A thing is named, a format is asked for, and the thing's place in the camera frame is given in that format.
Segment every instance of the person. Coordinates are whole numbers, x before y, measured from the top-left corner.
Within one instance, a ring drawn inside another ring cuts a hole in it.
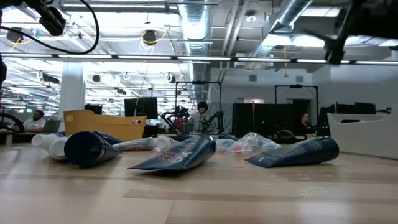
[[[33,117],[24,122],[25,132],[41,133],[45,125],[44,113],[41,110],[35,110]]]
[[[210,115],[207,113],[208,105],[206,102],[199,102],[198,104],[198,112],[191,115],[188,123],[193,125],[193,132],[194,133],[202,133],[203,126],[202,123],[204,120],[209,120]],[[211,125],[207,128],[207,131],[212,131]]]
[[[307,126],[310,125],[310,116],[308,113],[302,113],[300,116],[300,122],[296,125],[295,133],[296,135],[304,136],[308,133]]]

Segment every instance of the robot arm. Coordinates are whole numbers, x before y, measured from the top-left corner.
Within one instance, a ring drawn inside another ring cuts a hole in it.
[[[215,118],[218,118],[218,134],[224,134],[225,130],[224,130],[224,126],[223,126],[223,120],[224,120],[224,112],[220,111],[220,112],[216,112],[208,121],[204,120],[202,122],[202,132],[205,133],[208,129],[208,127],[210,126],[211,122],[213,122],[213,120]]]

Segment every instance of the table surface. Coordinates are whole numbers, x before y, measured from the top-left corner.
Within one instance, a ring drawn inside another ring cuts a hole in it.
[[[79,169],[28,144],[0,147],[0,223],[398,223],[398,161],[340,154],[265,169],[217,152],[182,174],[126,169],[153,155]]]

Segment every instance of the black cable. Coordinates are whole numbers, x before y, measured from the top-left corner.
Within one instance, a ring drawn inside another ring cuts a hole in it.
[[[28,37],[28,38],[32,39],[34,42],[37,42],[37,43],[39,43],[39,44],[41,44],[41,45],[43,45],[45,47],[48,47],[48,48],[50,48],[52,50],[58,50],[58,51],[61,51],[61,52],[67,53],[67,54],[88,54],[88,53],[92,52],[97,47],[98,42],[100,41],[100,25],[98,24],[97,16],[95,15],[95,12],[94,12],[93,8],[91,8],[91,6],[85,0],[80,0],[80,1],[92,13],[93,18],[94,18],[94,22],[95,22],[95,29],[96,29],[96,37],[95,37],[95,41],[94,41],[93,46],[90,49],[88,49],[88,50],[86,50],[84,52],[71,52],[69,50],[63,50],[63,49],[60,49],[58,47],[53,47],[51,45],[48,45],[48,44],[46,44],[44,42],[39,41],[38,39],[32,37],[29,34],[26,34],[26,33],[21,32],[19,30],[11,29],[9,27],[0,26],[0,29],[8,30],[9,32],[15,32],[15,33],[17,33],[19,35],[24,35],[25,37]]]

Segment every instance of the computer monitor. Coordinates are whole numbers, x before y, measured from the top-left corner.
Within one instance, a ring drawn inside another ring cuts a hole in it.
[[[357,114],[376,114],[376,105],[373,103],[358,103],[355,102]]]
[[[134,116],[136,105],[137,105],[137,112],[135,114],[136,116],[147,116],[147,119],[158,118],[156,97],[124,99],[125,116]]]
[[[85,105],[85,110],[91,110],[94,114],[101,115],[102,114],[102,105]]]

